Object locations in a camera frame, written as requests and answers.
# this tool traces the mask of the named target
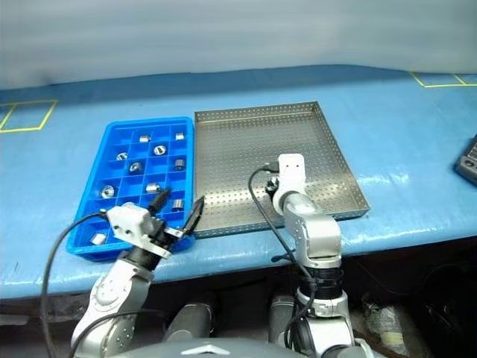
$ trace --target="black cable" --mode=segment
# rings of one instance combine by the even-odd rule
[[[313,282],[313,277],[308,272],[308,270],[301,263],[299,263],[297,261],[297,259],[293,255],[293,251],[289,248],[288,244],[283,239],[282,235],[280,235],[280,233],[278,232],[274,223],[271,221],[271,219],[268,217],[268,214],[265,212],[265,209],[260,204],[259,199],[257,199],[257,197],[255,196],[255,193],[253,192],[253,188],[252,188],[252,180],[255,177],[255,175],[257,175],[260,172],[277,172],[277,171],[272,170],[269,166],[263,166],[262,168],[258,168],[257,170],[255,170],[252,173],[252,175],[248,179],[248,191],[250,192],[250,195],[252,196],[252,200],[255,203],[256,207],[259,209],[260,213],[262,214],[263,218],[267,222],[268,226],[270,226],[270,229],[274,232],[275,236],[280,241],[280,244],[282,244],[283,248],[286,251],[286,254],[287,254],[288,258],[290,259],[290,261],[292,261],[295,265],[298,266],[298,268],[301,270],[303,275],[306,278],[308,278],[309,282],[310,282],[310,298],[309,298],[308,302],[297,314],[295,314],[293,317],[291,317],[290,321],[285,326],[285,346],[287,348],[291,348],[291,343],[288,340],[290,328],[293,325],[293,323],[295,323],[298,319],[302,318],[308,312],[310,307],[312,306],[313,300],[315,299],[315,295],[316,295],[317,285],[316,285],[316,283]]]
[[[83,216],[81,219],[78,219],[76,222],[73,222],[69,225],[58,237],[57,241],[54,242],[53,248],[48,255],[48,260],[46,261],[45,272],[43,273],[43,283],[42,283],[42,293],[40,300],[40,320],[42,322],[42,331],[46,340],[46,347],[48,349],[48,355],[50,358],[55,358],[56,351],[54,349],[53,339],[51,337],[50,326],[48,324],[48,281],[50,279],[51,265],[53,264],[54,255],[57,253],[58,248],[60,247],[63,239],[68,235],[68,233],[76,226],[86,221],[87,219],[94,218],[99,216],[101,218],[105,217],[105,213],[94,213]]]
[[[94,327],[96,327],[98,324],[112,318],[116,317],[121,317],[123,315],[139,315],[143,313],[154,313],[156,315],[159,315],[161,317],[164,317],[164,312],[161,310],[147,310],[147,309],[142,309],[142,310],[135,310],[135,311],[125,311],[125,312],[116,312],[116,313],[111,313],[110,315],[104,315],[103,317],[100,317],[91,324],[88,324],[86,328],[78,335],[78,337],[75,340],[75,343],[72,345],[72,349],[69,352],[68,358],[75,358],[75,353],[76,350],[78,349],[78,346],[80,345],[81,341],[83,341],[83,338],[92,330]]]

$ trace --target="blue table surface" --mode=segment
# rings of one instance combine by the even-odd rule
[[[0,92],[0,103],[50,98],[58,105],[41,131],[0,134],[0,298],[40,293],[48,252],[75,216],[113,121],[318,101],[371,206],[366,216],[340,222],[345,255],[477,234],[477,187],[453,170],[477,133],[477,87],[424,88],[407,72],[307,66]],[[272,266],[281,253],[269,230],[203,239],[164,260],[155,275],[166,281]],[[62,245],[50,291],[86,291],[111,265]]]

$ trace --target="metal nut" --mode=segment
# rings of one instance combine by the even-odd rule
[[[125,159],[127,159],[127,153],[125,151],[116,155],[116,160],[125,160]]]
[[[184,202],[182,199],[175,199],[172,202],[172,211],[182,211],[184,210]]]
[[[140,162],[134,162],[129,167],[129,173],[142,172],[142,164]]]
[[[97,233],[91,239],[91,243],[94,245],[103,245],[106,242],[107,235],[105,233]]]
[[[164,155],[167,152],[165,145],[157,145],[154,147],[154,155]]]
[[[100,194],[103,199],[109,199],[114,196],[114,192],[115,190],[111,185],[105,185]]]
[[[149,183],[146,185],[146,192],[159,192],[161,187],[158,183]]]
[[[176,172],[181,172],[186,168],[186,161],[184,159],[176,159],[174,162],[174,170]]]
[[[150,141],[151,141],[151,136],[148,136],[147,134],[139,137],[140,143],[148,143]]]

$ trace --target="perforated metal tray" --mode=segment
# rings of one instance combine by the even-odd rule
[[[282,153],[305,157],[306,191],[326,213],[348,219],[370,209],[317,102],[196,112],[195,136],[195,196],[206,197],[199,237],[267,228],[247,180]],[[257,175],[253,188],[283,226],[264,191],[268,178]]]

